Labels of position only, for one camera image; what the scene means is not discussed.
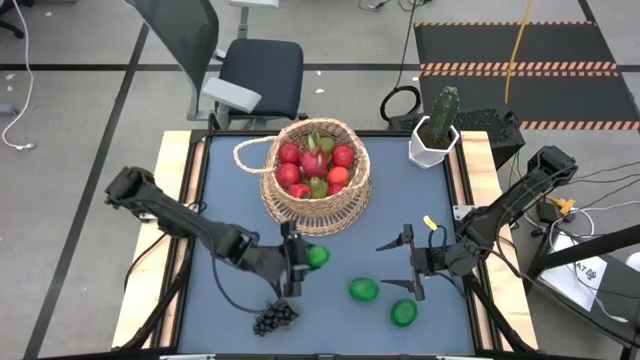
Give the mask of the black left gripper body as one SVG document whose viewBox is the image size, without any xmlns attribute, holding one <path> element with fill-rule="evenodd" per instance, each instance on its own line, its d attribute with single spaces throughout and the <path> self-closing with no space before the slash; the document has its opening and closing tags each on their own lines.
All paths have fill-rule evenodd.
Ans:
<svg viewBox="0 0 640 360">
<path fill-rule="evenodd" d="M 260 246 L 258 252 L 258 274 L 267 281 L 279 299 L 302 295 L 305 274 L 294 267 L 303 259 L 297 245 L 305 243 L 297 230 L 295 221 L 280 225 L 282 243 L 277 246 Z"/>
</svg>

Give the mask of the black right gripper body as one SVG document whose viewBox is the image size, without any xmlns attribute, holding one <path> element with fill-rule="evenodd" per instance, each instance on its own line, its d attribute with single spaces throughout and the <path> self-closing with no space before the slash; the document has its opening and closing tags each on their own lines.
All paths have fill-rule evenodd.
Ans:
<svg viewBox="0 0 640 360">
<path fill-rule="evenodd" d="M 438 225 L 436 231 L 430 231 L 427 239 L 426 247 L 418 247 L 414 242 L 414 231 L 411 224 L 403 225 L 403 233 L 412 234 L 413 241 L 409 244 L 410 249 L 410 266 L 413 275 L 413 279 L 417 283 L 417 293 L 414 294 L 416 301 L 423 301 L 425 299 L 425 292 L 422 285 L 422 279 L 425 276 L 435 275 L 437 271 L 445 269 L 444 251 L 447 248 L 446 244 L 439 247 L 435 247 L 433 244 L 433 237 L 437 232 L 441 232 L 443 240 L 447 238 L 447 230 Z"/>
</svg>

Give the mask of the small green lime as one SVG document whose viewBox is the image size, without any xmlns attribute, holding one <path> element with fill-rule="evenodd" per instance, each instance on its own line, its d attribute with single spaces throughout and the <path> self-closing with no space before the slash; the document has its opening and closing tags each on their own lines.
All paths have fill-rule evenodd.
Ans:
<svg viewBox="0 0 640 360">
<path fill-rule="evenodd" d="M 307 264 L 314 269 L 323 267 L 330 259 L 330 251 L 325 246 L 313 245 L 307 249 Z"/>
</svg>

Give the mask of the red strawberry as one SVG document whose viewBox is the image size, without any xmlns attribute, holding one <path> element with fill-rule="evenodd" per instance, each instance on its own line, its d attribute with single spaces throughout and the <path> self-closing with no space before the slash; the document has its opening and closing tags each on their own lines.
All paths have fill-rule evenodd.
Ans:
<svg viewBox="0 0 640 360">
<path fill-rule="evenodd" d="M 276 180 L 282 188 L 298 184 L 301 181 L 299 167 L 294 163 L 283 163 L 276 170 Z"/>
</svg>

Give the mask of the orange-red round fruit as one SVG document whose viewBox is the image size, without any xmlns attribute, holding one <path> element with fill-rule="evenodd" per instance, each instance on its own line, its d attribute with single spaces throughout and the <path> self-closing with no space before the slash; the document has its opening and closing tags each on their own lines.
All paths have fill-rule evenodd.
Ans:
<svg viewBox="0 0 640 360">
<path fill-rule="evenodd" d="M 342 166 L 332 167 L 327 175 L 328 183 L 333 185 L 347 186 L 350 182 L 349 169 Z"/>
</svg>

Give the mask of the woven wicker basket with handles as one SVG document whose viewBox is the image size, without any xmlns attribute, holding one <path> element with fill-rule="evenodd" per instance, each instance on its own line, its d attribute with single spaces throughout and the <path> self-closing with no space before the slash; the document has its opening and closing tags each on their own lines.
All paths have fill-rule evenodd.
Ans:
<svg viewBox="0 0 640 360">
<path fill-rule="evenodd" d="M 279 165 L 277 159 L 278 149 L 285 141 L 296 142 L 302 147 L 302 142 L 313 131 L 318 130 L 321 135 L 332 135 L 334 139 L 342 144 L 351 145 L 355 151 L 353 178 L 343 192 L 322 199 L 296 199 L 290 196 L 285 190 L 276 184 L 275 171 Z M 240 159 L 240 150 L 246 146 L 272 141 L 273 144 L 267 153 L 267 160 L 264 168 L 254 169 L 245 166 Z M 261 184 L 264 189 L 261 191 L 266 203 L 280 203 L 289 207 L 294 213 L 302 216 L 328 216 L 337 212 L 342 207 L 356 200 L 360 194 L 360 189 L 367 184 L 370 179 L 370 158 L 363 142 L 344 122 L 333 118 L 314 118 L 298 121 L 285 127 L 277 135 L 266 136 L 253 140 L 241 142 L 233 149 L 233 158 L 236 165 L 245 172 L 261 175 Z"/>
</svg>

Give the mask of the pink dragon fruit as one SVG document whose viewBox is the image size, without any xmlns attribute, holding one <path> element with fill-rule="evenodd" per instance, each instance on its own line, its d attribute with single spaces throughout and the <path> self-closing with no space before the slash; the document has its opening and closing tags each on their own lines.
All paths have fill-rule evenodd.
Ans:
<svg viewBox="0 0 640 360">
<path fill-rule="evenodd" d="M 330 155 L 321 147 L 321 136 L 313 130 L 307 138 L 307 148 L 301 153 L 300 167 L 307 177 L 322 177 L 328 172 Z"/>
</svg>

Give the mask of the black power brick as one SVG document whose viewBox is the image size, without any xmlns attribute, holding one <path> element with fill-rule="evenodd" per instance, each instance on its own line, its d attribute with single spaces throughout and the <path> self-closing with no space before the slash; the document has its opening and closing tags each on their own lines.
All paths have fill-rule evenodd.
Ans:
<svg viewBox="0 0 640 360">
<path fill-rule="evenodd" d="M 545 224 L 552 224 L 560 218 L 556 206 L 546 201 L 539 202 L 535 205 L 538 219 Z"/>
</svg>

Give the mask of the white paper sheet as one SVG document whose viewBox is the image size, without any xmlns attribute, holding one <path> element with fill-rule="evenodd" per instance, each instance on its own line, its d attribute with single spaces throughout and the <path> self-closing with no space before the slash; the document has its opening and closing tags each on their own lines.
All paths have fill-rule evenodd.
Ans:
<svg viewBox="0 0 640 360">
<path fill-rule="evenodd" d="M 601 306 L 597 293 L 604 277 L 607 262 L 591 257 L 544 270 L 539 279 L 576 305 L 590 311 Z"/>
</svg>

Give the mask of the black perforated box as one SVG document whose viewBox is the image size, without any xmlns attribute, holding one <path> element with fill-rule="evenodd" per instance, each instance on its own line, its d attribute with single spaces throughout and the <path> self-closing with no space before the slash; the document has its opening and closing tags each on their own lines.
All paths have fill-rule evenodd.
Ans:
<svg viewBox="0 0 640 360">
<path fill-rule="evenodd" d="M 431 117 L 431 114 L 404 115 L 392 118 L 390 120 L 391 129 L 409 132 L 411 135 L 423 116 Z M 425 145 L 427 124 L 418 130 L 419 137 Z M 460 135 L 460 131 L 485 132 L 489 139 L 494 165 L 497 169 L 524 145 L 524 138 L 519 129 L 519 120 L 513 111 L 500 113 L 496 109 L 480 109 L 458 112 L 453 126 Z"/>
</svg>

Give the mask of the grey and black office chair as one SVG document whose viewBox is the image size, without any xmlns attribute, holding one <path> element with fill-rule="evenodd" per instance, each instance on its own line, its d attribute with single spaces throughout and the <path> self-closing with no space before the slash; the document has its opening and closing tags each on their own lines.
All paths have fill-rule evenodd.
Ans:
<svg viewBox="0 0 640 360">
<path fill-rule="evenodd" d="M 184 72 L 187 118 L 227 129 L 299 118 L 304 53 L 295 42 L 240 36 L 218 48 L 220 21 L 210 0 L 123 0 L 141 16 Z"/>
</svg>

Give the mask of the black side desk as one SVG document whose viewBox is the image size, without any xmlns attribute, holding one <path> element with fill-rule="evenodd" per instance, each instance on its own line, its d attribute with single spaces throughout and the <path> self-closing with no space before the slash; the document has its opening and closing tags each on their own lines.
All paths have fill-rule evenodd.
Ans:
<svg viewBox="0 0 640 360">
<path fill-rule="evenodd" d="M 551 229 L 541 241 L 526 272 L 526 290 L 536 285 L 579 318 L 623 346 L 620 360 L 635 360 L 640 355 L 640 272 L 615 259 L 612 253 L 640 245 L 640 225 L 580 241 L 559 230 Z M 558 291 L 543 283 L 539 276 L 547 269 L 600 257 L 607 268 L 597 297 L 601 306 L 584 310 Z"/>
</svg>

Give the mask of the grey desk leg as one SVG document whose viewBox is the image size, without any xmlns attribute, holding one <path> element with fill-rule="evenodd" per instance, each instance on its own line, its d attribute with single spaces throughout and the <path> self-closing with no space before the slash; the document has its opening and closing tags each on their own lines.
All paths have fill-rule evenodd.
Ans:
<svg viewBox="0 0 640 360">
<path fill-rule="evenodd" d="M 240 20 L 237 30 L 237 38 L 245 39 L 248 35 L 249 10 L 252 7 L 274 8 L 279 7 L 280 0 L 228 0 L 230 6 L 241 9 Z"/>
</svg>

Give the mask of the black striped-edge floor mat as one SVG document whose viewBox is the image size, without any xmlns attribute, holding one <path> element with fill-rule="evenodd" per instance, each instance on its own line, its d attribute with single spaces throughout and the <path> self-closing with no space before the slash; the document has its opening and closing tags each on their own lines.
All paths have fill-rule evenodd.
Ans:
<svg viewBox="0 0 640 360">
<path fill-rule="evenodd" d="M 462 110 L 508 108 L 523 129 L 640 130 L 637 107 L 592 21 L 422 22 L 425 106 L 456 87 Z"/>
</svg>

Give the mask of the black chair base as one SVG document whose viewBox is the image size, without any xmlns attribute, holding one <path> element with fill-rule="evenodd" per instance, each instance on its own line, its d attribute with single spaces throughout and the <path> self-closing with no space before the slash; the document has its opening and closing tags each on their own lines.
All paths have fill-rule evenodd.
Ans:
<svg viewBox="0 0 640 360">
<path fill-rule="evenodd" d="M 16 38 L 22 39 L 25 34 L 18 27 L 1 19 L 1 16 L 14 8 L 12 0 L 0 0 L 0 28 L 10 31 Z"/>
</svg>

